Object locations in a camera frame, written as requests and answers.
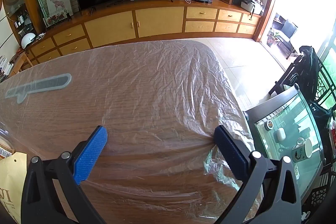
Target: glass tabletop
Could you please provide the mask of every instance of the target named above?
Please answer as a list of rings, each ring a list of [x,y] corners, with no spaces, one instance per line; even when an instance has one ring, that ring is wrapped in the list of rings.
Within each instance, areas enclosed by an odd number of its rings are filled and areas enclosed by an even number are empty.
[[[315,121],[311,120],[311,112],[299,94],[289,100],[281,108],[255,123],[260,134],[268,158],[280,160],[283,156],[292,159],[301,197],[314,181],[316,172],[322,163],[322,153]],[[265,126],[271,120],[273,129]],[[277,130],[283,128],[286,138],[278,139]],[[293,161],[292,149],[297,145],[298,138],[310,139],[312,154],[299,162]]]

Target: white box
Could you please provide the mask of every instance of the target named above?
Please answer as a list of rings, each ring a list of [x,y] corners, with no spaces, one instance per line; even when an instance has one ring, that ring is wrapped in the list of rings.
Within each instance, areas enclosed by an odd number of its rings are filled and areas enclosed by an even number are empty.
[[[261,11],[262,11],[262,7],[259,3],[254,3],[254,5],[252,3],[246,4],[245,2],[241,2],[240,5],[241,8],[244,8],[246,11],[252,13],[253,9],[254,9],[254,14],[256,15],[260,15]]]

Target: plastic wrap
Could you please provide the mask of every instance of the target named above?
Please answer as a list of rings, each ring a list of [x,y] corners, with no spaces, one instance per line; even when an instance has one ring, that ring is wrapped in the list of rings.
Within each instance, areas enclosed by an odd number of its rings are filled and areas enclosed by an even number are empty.
[[[63,89],[28,94],[21,104],[5,98],[11,88],[66,73]],[[214,129],[225,125],[253,149],[223,68],[194,41],[102,47],[36,65],[0,84],[0,122],[0,134],[28,160],[56,158],[106,127],[108,143],[81,186],[107,223],[213,223],[241,185],[213,143]]]

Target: tiled floor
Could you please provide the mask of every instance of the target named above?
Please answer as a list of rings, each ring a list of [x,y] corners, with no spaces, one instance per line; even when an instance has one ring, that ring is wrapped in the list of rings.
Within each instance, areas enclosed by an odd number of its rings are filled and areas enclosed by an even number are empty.
[[[223,66],[242,110],[248,110],[270,98],[269,90],[284,71],[252,39],[193,38],[212,49]]]

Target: glass table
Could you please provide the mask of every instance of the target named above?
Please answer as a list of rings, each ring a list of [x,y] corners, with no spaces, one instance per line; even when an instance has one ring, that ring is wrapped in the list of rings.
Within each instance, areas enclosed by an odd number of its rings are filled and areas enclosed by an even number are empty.
[[[249,126],[256,150],[272,160],[283,156],[292,159],[292,148],[298,138],[310,139],[312,155],[300,162],[293,162],[297,170],[297,182],[301,202],[309,195],[316,177],[319,176],[324,162],[323,147],[315,120],[301,92],[294,87],[247,111]],[[273,129],[265,127],[266,121],[273,122]],[[286,138],[279,141],[276,131],[283,128]]]

